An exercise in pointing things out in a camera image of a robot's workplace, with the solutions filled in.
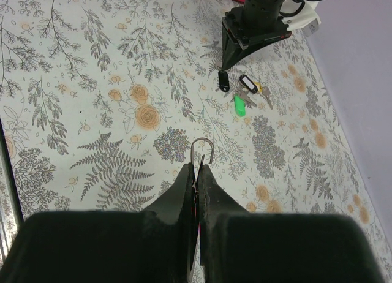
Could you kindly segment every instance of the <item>white wall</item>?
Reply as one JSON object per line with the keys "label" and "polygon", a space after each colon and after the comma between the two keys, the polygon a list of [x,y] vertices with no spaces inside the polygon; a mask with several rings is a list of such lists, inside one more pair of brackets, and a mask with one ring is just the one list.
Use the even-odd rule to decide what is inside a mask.
{"label": "white wall", "polygon": [[392,0],[327,0],[308,41],[392,245]]}

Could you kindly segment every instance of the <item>tablecloth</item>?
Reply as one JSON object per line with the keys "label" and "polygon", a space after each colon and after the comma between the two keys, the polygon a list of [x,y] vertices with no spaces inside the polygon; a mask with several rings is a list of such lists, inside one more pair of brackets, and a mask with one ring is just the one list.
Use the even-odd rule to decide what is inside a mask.
{"label": "tablecloth", "polygon": [[[230,92],[217,87],[221,18],[234,6],[1,0],[0,116],[24,215],[138,211],[207,137],[218,183],[248,211],[351,216],[391,280],[390,248],[302,33],[233,67]],[[241,74],[269,87],[273,109],[255,94],[236,116]]]}

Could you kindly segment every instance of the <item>white plastic part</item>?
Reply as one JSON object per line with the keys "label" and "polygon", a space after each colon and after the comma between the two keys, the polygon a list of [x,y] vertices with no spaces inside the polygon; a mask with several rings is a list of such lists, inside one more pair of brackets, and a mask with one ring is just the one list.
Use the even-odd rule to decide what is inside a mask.
{"label": "white plastic part", "polygon": [[[318,24],[321,24],[321,19],[315,11],[315,8],[317,7],[317,4],[319,4],[319,2],[305,1],[305,3],[305,7],[298,15],[291,18],[283,18],[283,23],[288,25],[288,31],[302,29],[316,19]],[[300,5],[298,3],[295,3],[292,0],[286,0],[285,2],[283,2],[281,12],[295,12],[299,6]]]}

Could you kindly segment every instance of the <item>hook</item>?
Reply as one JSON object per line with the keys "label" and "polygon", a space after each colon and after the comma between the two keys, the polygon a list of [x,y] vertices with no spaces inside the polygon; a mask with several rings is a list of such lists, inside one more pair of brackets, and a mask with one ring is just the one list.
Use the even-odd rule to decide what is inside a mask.
{"label": "hook", "polygon": [[203,138],[203,137],[197,138],[195,141],[192,142],[192,145],[190,146],[190,162],[192,165],[194,164],[194,146],[195,146],[195,143],[200,140],[208,142],[208,144],[211,147],[211,157],[209,158],[209,164],[211,165],[213,163],[213,157],[214,157],[214,143],[210,139]]}

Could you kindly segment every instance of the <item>yellow tag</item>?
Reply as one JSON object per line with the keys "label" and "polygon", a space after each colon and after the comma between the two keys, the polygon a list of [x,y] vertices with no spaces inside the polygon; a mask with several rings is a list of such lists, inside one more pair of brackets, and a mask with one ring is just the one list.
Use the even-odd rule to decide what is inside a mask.
{"label": "yellow tag", "polygon": [[255,82],[255,85],[257,86],[258,91],[259,91],[260,93],[263,92],[263,86],[262,86],[259,82]]}

